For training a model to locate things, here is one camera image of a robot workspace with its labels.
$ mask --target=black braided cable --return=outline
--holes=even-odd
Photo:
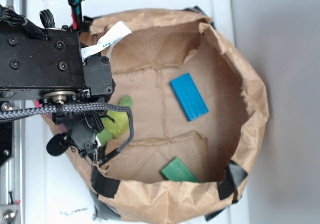
[[[113,110],[117,112],[126,112],[129,118],[129,129],[130,136],[128,140],[126,140],[119,148],[112,151],[110,154],[102,158],[99,161],[99,164],[104,164],[118,155],[129,143],[132,141],[134,137],[134,126],[133,126],[133,114],[132,110],[129,106],[118,106],[112,105],[108,103],[72,103],[72,104],[64,104],[63,111],[67,113],[72,112],[86,112],[86,111],[94,111],[94,110]],[[57,108],[55,105],[48,105],[40,108],[29,108],[22,110],[11,110],[11,111],[0,111],[0,120],[8,120],[8,119],[21,119],[25,117],[30,117],[39,114],[54,114],[57,113]]]
[[[54,22],[55,18],[52,12],[49,9],[40,11],[40,19],[45,28],[55,28],[56,23]]]
[[[9,23],[11,26],[19,26],[27,23],[25,16],[17,14],[10,8],[0,7],[0,21]]]

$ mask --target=gray wall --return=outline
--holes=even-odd
[[[320,223],[320,0],[232,0],[235,39],[271,117],[249,181],[252,224]]]

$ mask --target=metal frame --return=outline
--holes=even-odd
[[[2,5],[14,6],[17,13],[22,15],[27,14],[26,3],[27,0],[0,0]],[[25,103],[22,101],[14,101],[17,109],[24,108]],[[24,120],[15,121],[13,126],[13,139],[12,139],[12,157],[0,169],[0,213],[3,214],[11,201],[9,191],[13,191],[14,200],[20,200],[21,203],[17,207],[19,214],[13,223],[19,224],[24,222],[24,169],[23,169],[23,137],[24,137]]]

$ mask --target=red wire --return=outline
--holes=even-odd
[[[75,13],[73,10],[72,10],[72,20],[73,20],[73,29],[76,30],[78,28],[78,24],[76,22]]]

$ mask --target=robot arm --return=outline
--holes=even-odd
[[[49,10],[41,12],[52,27]],[[50,113],[67,133],[55,136],[47,150],[57,156],[68,148],[82,158],[106,163],[129,144],[134,135],[129,107],[108,104],[116,84],[108,57],[97,53],[82,61],[79,26],[41,29],[10,8],[0,6],[0,101],[38,100],[40,108],[0,112],[0,121]],[[104,129],[108,110],[127,112],[130,138],[107,156],[98,157],[97,133]]]

